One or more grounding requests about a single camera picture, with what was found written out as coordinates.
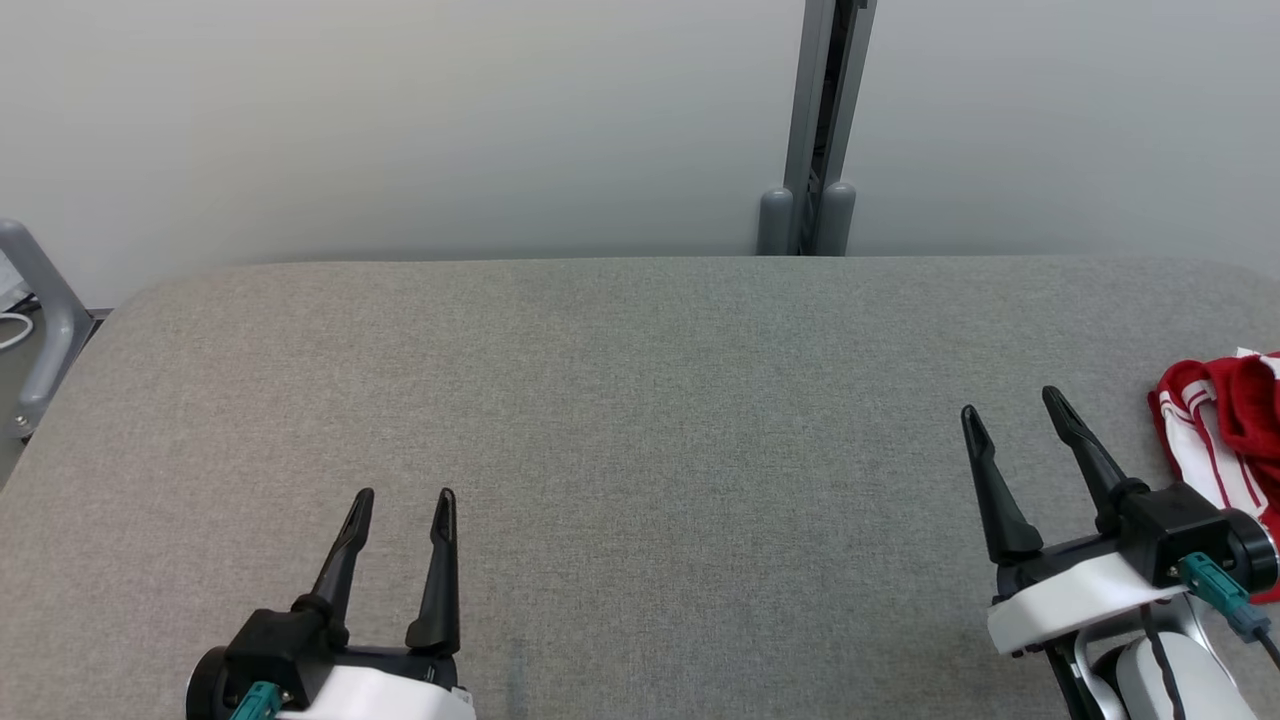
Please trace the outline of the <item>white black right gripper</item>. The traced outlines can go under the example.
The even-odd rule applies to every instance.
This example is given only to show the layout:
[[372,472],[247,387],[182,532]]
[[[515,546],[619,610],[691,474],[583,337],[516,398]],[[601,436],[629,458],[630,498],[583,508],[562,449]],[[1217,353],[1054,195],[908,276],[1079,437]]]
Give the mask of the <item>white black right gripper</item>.
[[[1125,498],[1149,487],[1119,466],[1060,388],[1044,386],[1042,401],[1085,480],[1096,529],[1120,530]],[[987,610],[997,652],[1024,651],[1187,592],[1184,584],[1151,584],[1120,555],[1116,538],[1092,536],[1042,550],[1039,532],[997,468],[995,442],[977,409],[964,406],[960,423],[988,559],[998,565],[996,597]]]

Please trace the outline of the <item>grey metal partition post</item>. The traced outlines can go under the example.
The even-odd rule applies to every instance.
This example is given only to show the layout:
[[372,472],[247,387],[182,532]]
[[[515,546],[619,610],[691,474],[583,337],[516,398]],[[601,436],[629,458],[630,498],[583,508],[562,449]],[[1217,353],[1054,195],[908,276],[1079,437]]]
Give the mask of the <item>grey metal partition post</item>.
[[879,0],[804,0],[783,183],[759,204],[756,254],[842,258],[858,192],[844,179]]

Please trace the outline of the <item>grey tubular metal frame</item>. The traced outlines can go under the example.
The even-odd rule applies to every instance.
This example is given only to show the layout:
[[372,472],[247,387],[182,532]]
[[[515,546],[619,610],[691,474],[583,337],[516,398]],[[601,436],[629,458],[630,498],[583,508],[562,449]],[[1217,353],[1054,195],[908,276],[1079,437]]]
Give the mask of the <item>grey tubular metal frame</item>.
[[27,439],[93,333],[95,320],[26,225],[0,218],[0,251],[44,310],[44,346],[0,428],[3,436]]

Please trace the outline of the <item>red white basketball jersey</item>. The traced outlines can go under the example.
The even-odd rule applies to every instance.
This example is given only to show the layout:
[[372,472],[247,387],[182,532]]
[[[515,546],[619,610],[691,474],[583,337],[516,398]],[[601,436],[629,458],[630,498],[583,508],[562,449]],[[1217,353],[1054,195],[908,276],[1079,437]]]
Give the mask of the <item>red white basketball jersey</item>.
[[[1247,354],[1258,352],[1239,348],[1225,357]],[[1280,462],[1249,459],[1222,439],[1211,361],[1181,360],[1160,378],[1148,395],[1157,434],[1176,480],[1219,509],[1258,519],[1280,550]]]

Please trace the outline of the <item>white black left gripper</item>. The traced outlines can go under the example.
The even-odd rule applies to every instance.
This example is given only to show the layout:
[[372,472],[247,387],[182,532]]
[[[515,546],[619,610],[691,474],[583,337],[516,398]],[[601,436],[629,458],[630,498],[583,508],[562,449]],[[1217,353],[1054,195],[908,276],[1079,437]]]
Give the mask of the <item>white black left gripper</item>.
[[[356,493],[312,589],[292,605],[293,611],[315,612],[324,620],[329,646],[349,643],[346,614],[374,502],[372,488]],[[275,720],[477,720],[454,661],[461,644],[460,556],[451,488],[439,493],[429,539],[431,557],[420,610],[404,638],[410,650],[347,650],[306,708],[282,708]]]

